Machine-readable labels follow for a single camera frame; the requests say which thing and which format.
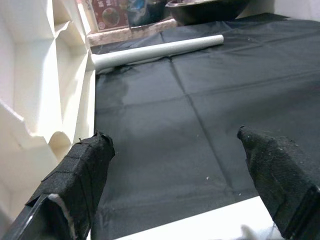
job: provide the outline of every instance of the black tablecloth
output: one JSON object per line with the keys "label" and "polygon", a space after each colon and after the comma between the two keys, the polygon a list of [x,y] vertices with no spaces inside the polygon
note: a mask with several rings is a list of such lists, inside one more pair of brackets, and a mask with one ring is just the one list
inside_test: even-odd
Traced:
{"label": "black tablecloth", "polygon": [[320,159],[318,22],[263,15],[172,28],[92,50],[216,34],[224,35],[224,45],[96,77],[95,128],[113,138],[116,157],[93,223],[94,240],[256,196],[236,136],[242,125],[288,136]]}

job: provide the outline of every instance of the black bowl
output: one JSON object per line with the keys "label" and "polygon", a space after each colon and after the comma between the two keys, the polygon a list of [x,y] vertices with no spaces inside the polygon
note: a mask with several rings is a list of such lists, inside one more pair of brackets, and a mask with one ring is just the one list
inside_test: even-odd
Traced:
{"label": "black bowl", "polygon": [[181,25],[233,20],[246,8],[250,0],[172,0],[166,7]]}

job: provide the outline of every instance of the pvc pipe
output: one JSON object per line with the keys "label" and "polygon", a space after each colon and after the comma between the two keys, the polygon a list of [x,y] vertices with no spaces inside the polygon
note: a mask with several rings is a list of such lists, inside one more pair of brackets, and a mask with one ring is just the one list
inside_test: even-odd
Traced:
{"label": "pvc pipe", "polygon": [[222,35],[206,36],[105,54],[92,54],[92,60],[95,65],[96,72],[99,73],[101,70],[107,68],[159,57],[192,52],[211,46],[221,45],[223,43],[224,36]]}

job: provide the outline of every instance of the black fabric surface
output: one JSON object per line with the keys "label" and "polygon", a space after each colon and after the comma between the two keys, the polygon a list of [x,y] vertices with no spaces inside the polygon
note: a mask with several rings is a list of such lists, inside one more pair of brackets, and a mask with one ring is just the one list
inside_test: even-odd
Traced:
{"label": "black fabric surface", "polygon": [[319,160],[308,158],[285,136],[248,127],[241,127],[237,136],[245,148],[254,186],[282,236],[319,239],[319,221],[308,228],[320,210]]}
{"label": "black fabric surface", "polygon": [[319,159],[320,23],[264,15],[166,30],[102,54],[223,34],[224,45],[97,76],[95,127],[112,136],[92,228],[109,240],[257,196],[240,126]]}
{"label": "black fabric surface", "polygon": [[114,155],[113,141],[106,135],[97,132],[81,140],[41,181],[26,205],[32,207],[43,194],[58,194],[72,218],[76,239],[85,240]]}

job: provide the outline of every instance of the white plastic tube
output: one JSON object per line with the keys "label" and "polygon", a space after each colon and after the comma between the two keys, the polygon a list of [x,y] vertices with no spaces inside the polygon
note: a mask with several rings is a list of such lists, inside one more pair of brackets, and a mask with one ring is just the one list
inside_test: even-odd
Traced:
{"label": "white plastic tube", "polygon": [[105,54],[93,54],[92,60],[95,70],[99,73],[103,69],[112,68],[124,64],[145,61],[154,58],[172,56],[176,54],[192,52],[210,46],[224,43],[224,36],[206,36],[183,41],[174,41],[153,46],[138,47],[129,50],[110,52]]}

